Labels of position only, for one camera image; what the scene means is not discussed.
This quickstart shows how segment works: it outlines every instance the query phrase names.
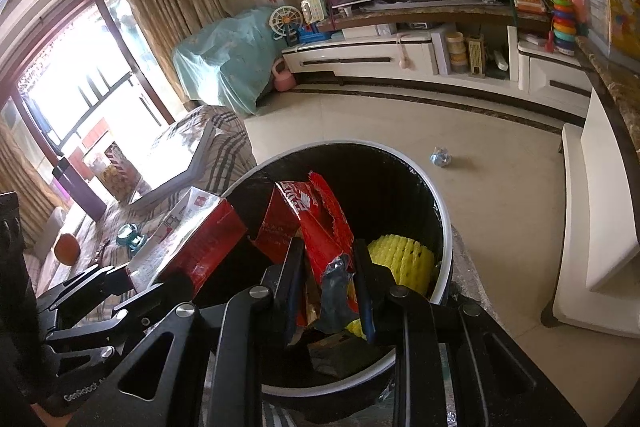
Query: white rim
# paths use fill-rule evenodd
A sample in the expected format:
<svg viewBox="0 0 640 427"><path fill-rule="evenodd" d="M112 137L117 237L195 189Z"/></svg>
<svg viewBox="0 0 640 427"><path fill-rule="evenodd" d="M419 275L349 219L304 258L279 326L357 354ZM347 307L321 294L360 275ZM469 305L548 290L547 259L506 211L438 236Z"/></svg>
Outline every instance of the white rim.
<svg viewBox="0 0 640 427"><path fill-rule="evenodd" d="M278 154L273 158L268 159L266 162L261 163L260 165L251 169L247 174L242 176L236 183L231 185L224 194L222 194L222 198L226 198L229 193L236 187L236 185L241 184L245 179L249 178L257 171L260 171L265 166L270 165L285 156L289 156L291 153L302 151L305 149L311 149L313 147L318 147L322 145L331 145L331 144L359 144L359 145L367 145L369 147L373 147L375 149L380 149L385 152L388 152L397 158L401 159L404 163L409 165L413 170L415 170L423 181L429 187L431 194L433 195L433 199L436 201L438 205L438 209L440 211L440 218L442 220L442 265L440 266L440 274L438 275L438 280L436 281L436 286L433 289L433 294L429 299L430 302L434 304L440 304L444 297L444 292L447 287L447 280L449 279L449 272L451 270L452 263L452 255L453 255L453 239L451 235L451 223L449 220L449 211L447 210L447 205L444 203L440 193L437 188L428 177L427 173L418 166L411 158L408 158L401 152L392 149L391 147L387 147L386 145L382 145L380 143L366 141L366 140L324 140L319 142L313 142L307 145L302 145L300 147L295 147L294 149L290 149L287 152ZM372 378L377 377L378 375L384 373L386 370L390 369L396 361L396 350L393 349L389 353L387 353L383 358L373 363L366 369L363 369L359 373L352 375L350 377L344 378L343 380L337 381L335 383L329 383L326 385L316 385L315 387L275 387L273 385L263 385L262 392L265 394L271 394L273 396L283 396L283 397L310 397L310 396L322 396L323 394L330 393L338 393L340 391L344 391L345 389L351 389L352 387L356 387L361 383L371 380Z"/></svg>

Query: purple bottle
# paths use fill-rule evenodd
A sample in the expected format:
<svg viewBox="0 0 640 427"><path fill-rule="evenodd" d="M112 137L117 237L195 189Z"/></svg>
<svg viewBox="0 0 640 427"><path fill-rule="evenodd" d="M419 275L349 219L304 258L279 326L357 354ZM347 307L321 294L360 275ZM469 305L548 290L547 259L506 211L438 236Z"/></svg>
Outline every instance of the purple bottle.
<svg viewBox="0 0 640 427"><path fill-rule="evenodd" d="M58 165L53 167L53 176L69 193L69 196L82 207L87 216L98 221L104 215L107 210L106 203L91 190L67 158L62 158Z"/></svg>

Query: floor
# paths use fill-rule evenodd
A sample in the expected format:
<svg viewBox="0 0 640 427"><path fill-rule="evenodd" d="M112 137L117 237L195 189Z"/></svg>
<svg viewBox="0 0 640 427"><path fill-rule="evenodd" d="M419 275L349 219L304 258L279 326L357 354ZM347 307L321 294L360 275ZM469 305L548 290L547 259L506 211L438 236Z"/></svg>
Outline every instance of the floor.
<svg viewBox="0 0 640 427"><path fill-rule="evenodd" d="M450 104L308 92L275 94L261 111L246 120L258 163L300 144L356 138L391 146L421 165L508 332L589 427L607 423L640 377L640 341L566 325L547 329L539 321L553 292L564 227L554 122L543 130ZM454 158L446 169L430 163L436 146Z"/></svg>

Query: toy phone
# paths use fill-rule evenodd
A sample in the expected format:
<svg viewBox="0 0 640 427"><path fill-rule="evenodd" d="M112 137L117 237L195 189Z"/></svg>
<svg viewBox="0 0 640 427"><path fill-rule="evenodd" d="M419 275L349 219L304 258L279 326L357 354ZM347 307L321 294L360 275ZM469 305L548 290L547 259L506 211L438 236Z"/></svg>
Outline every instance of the toy phone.
<svg viewBox="0 0 640 427"><path fill-rule="evenodd" d="M513 0L516 8L523 12L545 13L546 8L542 0Z"/></svg>

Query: shelf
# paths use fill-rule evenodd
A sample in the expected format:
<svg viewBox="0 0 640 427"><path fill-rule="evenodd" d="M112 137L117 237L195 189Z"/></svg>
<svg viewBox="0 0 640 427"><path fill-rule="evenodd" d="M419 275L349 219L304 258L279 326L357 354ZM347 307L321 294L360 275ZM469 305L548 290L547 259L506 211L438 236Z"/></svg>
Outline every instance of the shelf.
<svg viewBox="0 0 640 427"><path fill-rule="evenodd" d="M402 8L382 11L359 11L350 17L334 18L335 29L357 28L388 23L460 22L513 26L513 15L508 6L435 6L431 8ZM518 28L548 32L551 22L546 15L518 14ZM331 31L330 20L318 23L320 31Z"/></svg>

